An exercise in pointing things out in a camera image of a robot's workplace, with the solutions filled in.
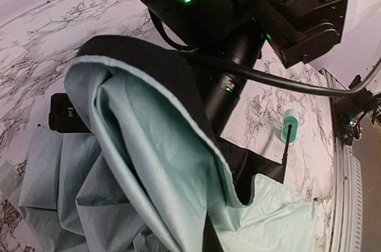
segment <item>marble surface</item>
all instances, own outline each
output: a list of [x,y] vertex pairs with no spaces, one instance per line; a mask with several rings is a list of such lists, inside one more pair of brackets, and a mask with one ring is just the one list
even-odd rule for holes
[[[99,34],[129,35],[168,47],[138,0],[54,0],[0,28],[0,164],[7,160],[22,175],[31,133],[47,127],[50,96],[64,92],[70,60]],[[285,70],[266,45],[255,68],[315,85],[326,81],[310,66]],[[332,227],[333,136],[329,100],[249,82],[223,136],[281,161],[282,116],[300,112],[298,139],[289,150],[285,185],[318,202],[316,252],[328,251]],[[0,198],[0,251],[41,249],[20,215]]]

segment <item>light blue cloth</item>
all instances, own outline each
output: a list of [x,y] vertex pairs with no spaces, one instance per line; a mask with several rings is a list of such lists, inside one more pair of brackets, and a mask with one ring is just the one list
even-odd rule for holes
[[[57,157],[39,175],[44,147],[30,150],[20,209],[36,234],[44,225],[51,230],[47,251],[201,252],[207,211],[227,252],[313,250],[316,205],[261,175],[253,180],[253,202],[242,205],[218,148],[151,76],[112,58],[83,56],[65,88],[95,136],[45,144]],[[48,184],[57,174],[58,184]],[[33,183],[44,177],[57,207],[33,199]],[[59,248],[53,234],[73,237],[71,248]]]

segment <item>black fabric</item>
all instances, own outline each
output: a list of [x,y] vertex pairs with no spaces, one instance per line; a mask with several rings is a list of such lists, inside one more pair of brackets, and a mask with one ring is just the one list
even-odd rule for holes
[[286,167],[255,152],[241,148],[223,138],[217,138],[220,151],[232,171],[234,187],[242,204],[248,204],[253,177],[260,173],[283,183]]
[[218,146],[188,63],[176,52],[127,36],[96,36],[80,48],[77,56],[81,55],[111,57],[144,71],[176,96]]

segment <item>cloth fold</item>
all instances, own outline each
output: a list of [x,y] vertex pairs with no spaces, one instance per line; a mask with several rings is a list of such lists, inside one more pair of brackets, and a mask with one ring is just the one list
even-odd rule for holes
[[315,204],[213,135],[181,56],[97,37],[65,88],[93,135],[37,129],[19,209],[44,251],[201,252],[207,213],[225,251],[312,250]]

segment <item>silver metal frame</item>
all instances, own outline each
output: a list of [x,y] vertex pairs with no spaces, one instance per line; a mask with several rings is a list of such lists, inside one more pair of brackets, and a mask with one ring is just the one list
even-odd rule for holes
[[[328,87],[341,87],[328,71],[323,69],[322,73]],[[351,147],[338,138],[335,138],[334,146],[335,189],[329,252],[360,252],[363,230],[361,165],[353,156]]]

